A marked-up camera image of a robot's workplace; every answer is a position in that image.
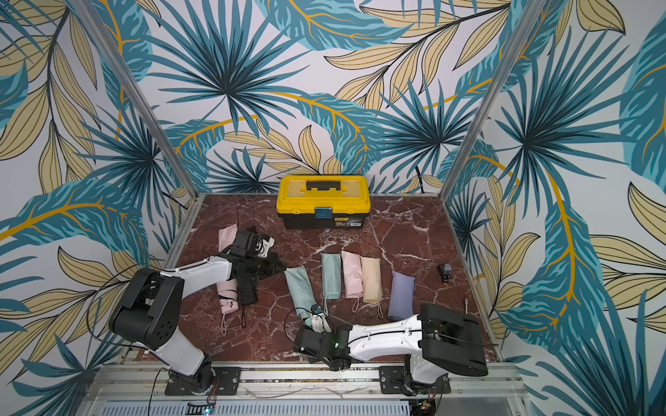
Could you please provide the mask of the black sleeved umbrella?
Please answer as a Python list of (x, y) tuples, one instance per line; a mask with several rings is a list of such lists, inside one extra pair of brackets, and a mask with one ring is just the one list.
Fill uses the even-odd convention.
[(256, 277), (237, 277), (236, 280), (239, 304), (243, 307), (255, 304), (258, 301)]

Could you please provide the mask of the mint sleeved umbrella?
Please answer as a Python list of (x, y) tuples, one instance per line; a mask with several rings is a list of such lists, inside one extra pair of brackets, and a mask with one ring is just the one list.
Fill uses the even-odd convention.
[(316, 298), (305, 267), (288, 268), (284, 271), (287, 286), (294, 304), (295, 312), (305, 321), (305, 325), (312, 325), (311, 308), (317, 305)]
[(338, 300), (342, 294), (342, 258), (340, 254), (322, 253), (324, 301)]

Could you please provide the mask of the pink umbrella sleeve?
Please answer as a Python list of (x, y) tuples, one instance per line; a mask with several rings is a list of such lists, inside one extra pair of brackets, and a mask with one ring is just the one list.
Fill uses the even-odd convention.
[(218, 251), (222, 252), (225, 248), (232, 245), (237, 233), (238, 226), (236, 224), (220, 229), (218, 233)]

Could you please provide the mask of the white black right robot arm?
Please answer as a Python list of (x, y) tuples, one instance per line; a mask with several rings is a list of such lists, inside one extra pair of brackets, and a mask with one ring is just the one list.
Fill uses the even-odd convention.
[(406, 384), (434, 385), (446, 374), (488, 375), (482, 325), (472, 315), (423, 304), (418, 314), (397, 322), (332, 327), (322, 315), (312, 317), (321, 329), (304, 325), (292, 341), (293, 350), (332, 371), (385, 356), (406, 358)]

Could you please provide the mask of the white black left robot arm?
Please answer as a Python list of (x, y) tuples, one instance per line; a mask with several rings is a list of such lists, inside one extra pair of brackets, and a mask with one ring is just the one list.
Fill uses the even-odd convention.
[(254, 228), (237, 232), (220, 253), (173, 270), (135, 272), (109, 319), (109, 329), (130, 345), (144, 348), (184, 377), (212, 376), (206, 354), (179, 329), (182, 300), (213, 287), (223, 315), (258, 301), (260, 279), (284, 271), (271, 252), (275, 240)]

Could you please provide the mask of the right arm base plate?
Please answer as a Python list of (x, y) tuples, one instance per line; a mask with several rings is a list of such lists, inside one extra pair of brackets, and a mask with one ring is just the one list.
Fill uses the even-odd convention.
[(383, 395), (439, 395), (451, 393), (449, 377), (444, 374), (437, 378), (434, 384), (424, 384), (413, 381), (404, 366), (381, 366), (379, 371), (380, 389)]

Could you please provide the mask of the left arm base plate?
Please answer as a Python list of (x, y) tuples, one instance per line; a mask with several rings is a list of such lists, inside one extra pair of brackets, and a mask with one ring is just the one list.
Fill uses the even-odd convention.
[(169, 371), (166, 396), (234, 396), (239, 387), (240, 367), (204, 367), (195, 375)]

